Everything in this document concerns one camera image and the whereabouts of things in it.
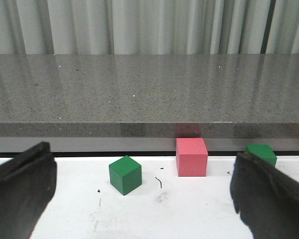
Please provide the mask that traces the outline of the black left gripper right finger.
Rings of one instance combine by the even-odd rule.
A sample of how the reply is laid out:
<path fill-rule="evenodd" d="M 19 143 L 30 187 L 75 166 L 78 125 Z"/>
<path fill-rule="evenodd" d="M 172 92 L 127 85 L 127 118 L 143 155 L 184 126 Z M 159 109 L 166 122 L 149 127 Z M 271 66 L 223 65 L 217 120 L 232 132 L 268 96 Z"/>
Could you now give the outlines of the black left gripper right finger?
<path fill-rule="evenodd" d="M 299 182 L 239 152 L 230 182 L 235 212 L 255 239 L 299 239 Z"/>

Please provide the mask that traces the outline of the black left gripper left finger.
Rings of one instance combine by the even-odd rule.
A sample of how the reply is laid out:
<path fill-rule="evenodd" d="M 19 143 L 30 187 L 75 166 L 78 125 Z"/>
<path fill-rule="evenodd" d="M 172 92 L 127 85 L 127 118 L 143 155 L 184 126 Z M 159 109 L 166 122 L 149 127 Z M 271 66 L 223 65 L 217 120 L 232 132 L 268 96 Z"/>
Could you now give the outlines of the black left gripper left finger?
<path fill-rule="evenodd" d="M 41 142 L 0 165 L 0 239 L 30 238 L 55 194 L 57 163 Z"/>

